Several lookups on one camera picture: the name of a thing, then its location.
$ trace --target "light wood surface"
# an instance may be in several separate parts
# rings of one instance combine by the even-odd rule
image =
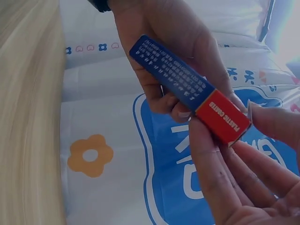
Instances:
[[[0,0],[0,225],[64,225],[58,0]]]

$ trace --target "blue graphic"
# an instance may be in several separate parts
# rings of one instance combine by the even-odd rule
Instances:
[[[282,106],[279,98],[269,98],[258,87],[240,87],[235,93],[246,105],[248,99],[261,106]],[[144,196],[153,224],[213,225],[207,202],[191,160],[188,124],[177,124],[168,115],[150,111],[145,96],[133,106],[138,131],[145,147],[147,174]],[[261,134],[255,127],[243,136],[249,143],[298,174],[295,152],[285,144]]]
[[[227,72],[229,74],[229,77],[232,76],[235,81],[238,80],[238,78],[237,78],[238,73],[236,72],[236,70],[237,70],[237,68],[231,68],[231,67],[227,68]]]
[[[269,86],[270,91],[275,92],[277,91],[277,86]]]
[[[68,54],[68,55],[72,54],[72,48],[71,47],[66,48],[66,54]]]
[[[99,44],[99,51],[107,51],[107,44]]]
[[[248,81],[250,81],[251,84],[254,85],[254,77],[253,77],[254,73],[252,71],[250,71],[250,70],[246,70],[245,73],[247,74],[247,75],[244,76],[245,79],[246,79],[245,83],[247,83]]]

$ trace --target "black sleeve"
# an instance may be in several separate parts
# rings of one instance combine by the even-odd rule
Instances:
[[[107,11],[111,11],[109,8],[107,1],[108,0],[88,0],[90,4],[92,4],[99,12],[104,13]]]

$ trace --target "small cardboard box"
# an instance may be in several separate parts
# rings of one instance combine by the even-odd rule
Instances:
[[[166,86],[215,134],[231,146],[251,126],[250,119],[179,57],[143,35],[129,55]]]

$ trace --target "pillow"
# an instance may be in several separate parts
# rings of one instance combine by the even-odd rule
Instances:
[[[184,0],[214,32],[260,40],[274,0]],[[112,12],[100,13],[87,0],[60,0],[67,45],[118,36]]]
[[[185,0],[214,32],[261,39],[274,0]]]

